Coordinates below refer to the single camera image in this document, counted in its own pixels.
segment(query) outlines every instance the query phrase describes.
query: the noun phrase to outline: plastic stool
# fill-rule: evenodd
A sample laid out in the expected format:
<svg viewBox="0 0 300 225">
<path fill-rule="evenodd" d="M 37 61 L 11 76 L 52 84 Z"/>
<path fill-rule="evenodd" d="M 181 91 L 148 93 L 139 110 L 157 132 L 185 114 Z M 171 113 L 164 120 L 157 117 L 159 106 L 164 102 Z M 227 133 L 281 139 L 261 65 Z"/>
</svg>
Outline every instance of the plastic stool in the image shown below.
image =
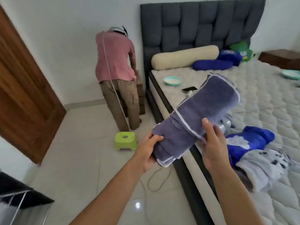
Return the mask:
<svg viewBox="0 0 300 225">
<path fill-rule="evenodd" d="M 118 132 L 115 136 L 115 148 L 129 148 L 135 150 L 137 148 L 137 140 L 134 132 Z"/>
</svg>

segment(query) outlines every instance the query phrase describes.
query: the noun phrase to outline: black phone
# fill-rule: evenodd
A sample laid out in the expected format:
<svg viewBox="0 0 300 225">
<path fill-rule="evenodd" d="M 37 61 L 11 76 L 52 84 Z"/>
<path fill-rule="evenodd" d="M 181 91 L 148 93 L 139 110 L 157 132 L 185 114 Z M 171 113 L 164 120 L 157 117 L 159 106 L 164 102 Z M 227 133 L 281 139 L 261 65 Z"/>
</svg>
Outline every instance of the black phone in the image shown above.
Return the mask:
<svg viewBox="0 0 300 225">
<path fill-rule="evenodd" d="M 184 94 L 187 94 L 189 91 L 196 91 L 196 90 L 198 90 L 198 89 L 196 87 L 192 86 L 192 87 L 187 87 L 185 89 L 182 89 L 182 92 Z"/>
</svg>

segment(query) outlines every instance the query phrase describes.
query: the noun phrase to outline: wooden door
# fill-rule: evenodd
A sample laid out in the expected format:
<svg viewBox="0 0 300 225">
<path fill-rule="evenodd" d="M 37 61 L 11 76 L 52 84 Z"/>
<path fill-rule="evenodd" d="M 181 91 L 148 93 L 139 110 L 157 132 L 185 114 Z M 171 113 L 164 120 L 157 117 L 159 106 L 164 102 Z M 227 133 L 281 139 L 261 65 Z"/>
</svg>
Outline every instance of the wooden door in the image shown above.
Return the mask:
<svg viewBox="0 0 300 225">
<path fill-rule="evenodd" d="M 65 114 L 0 7 L 0 135 L 40 164 Z"/>
</svg>

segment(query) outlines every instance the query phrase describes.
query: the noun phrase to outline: headboard panel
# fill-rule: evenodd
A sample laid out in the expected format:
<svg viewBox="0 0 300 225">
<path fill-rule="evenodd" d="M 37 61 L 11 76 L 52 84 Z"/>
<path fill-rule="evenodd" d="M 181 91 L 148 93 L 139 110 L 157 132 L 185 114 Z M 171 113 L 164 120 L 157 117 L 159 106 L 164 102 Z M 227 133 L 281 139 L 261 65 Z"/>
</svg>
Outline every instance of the headboard panel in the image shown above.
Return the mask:
<svg viewBox="0 0 300 225">
<path fill-rule="evenodd" d="M 142 4 L 141 29 L 146 86 L 152 56 L 194 47 L 219 49 L 246 40 L 260 22 L 265 0 Z"/>
</svg>

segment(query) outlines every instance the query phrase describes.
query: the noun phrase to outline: teal plate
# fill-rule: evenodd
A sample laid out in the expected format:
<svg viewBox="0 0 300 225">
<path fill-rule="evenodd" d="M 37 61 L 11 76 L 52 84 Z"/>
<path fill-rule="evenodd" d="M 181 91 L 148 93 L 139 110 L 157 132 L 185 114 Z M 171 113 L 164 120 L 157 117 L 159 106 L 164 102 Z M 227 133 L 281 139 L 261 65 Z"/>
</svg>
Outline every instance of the teal plate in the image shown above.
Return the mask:
<svg viewBox="0 0 300 225">
<path fill-rule="evenodd" d="M 176 76 L 167 76 L 163 79 L 164 83 L 171 86 L 177 86 L 181 84 L 181 79 Z"/>
<path fill-rule="evenodd" d="M 300 71 L 297 70 L 282 70 L 282 75 L 288 79 L 300 80 Z"/>
</svg>

